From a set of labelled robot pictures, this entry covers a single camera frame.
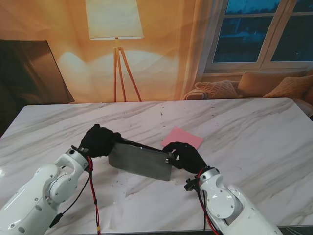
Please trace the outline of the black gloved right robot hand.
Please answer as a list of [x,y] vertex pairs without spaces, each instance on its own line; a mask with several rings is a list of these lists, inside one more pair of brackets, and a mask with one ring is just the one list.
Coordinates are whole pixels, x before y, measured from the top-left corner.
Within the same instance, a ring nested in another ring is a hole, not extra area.
[[162,151],[172,154],[168,164],[177,169],[184,169],[189,173],[198,174],[207,167],[197,149],[188,143],[172,142],[165,146]]

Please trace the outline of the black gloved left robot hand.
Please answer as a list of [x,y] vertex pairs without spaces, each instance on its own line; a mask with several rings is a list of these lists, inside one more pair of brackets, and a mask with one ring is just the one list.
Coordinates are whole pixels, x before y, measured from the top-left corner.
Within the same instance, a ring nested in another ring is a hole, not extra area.
[[86,154],[91,158],[108,156],[114,148],[115,143],[121,139],[120,133],[95,124],[86,132],[79,148],[86,150]]

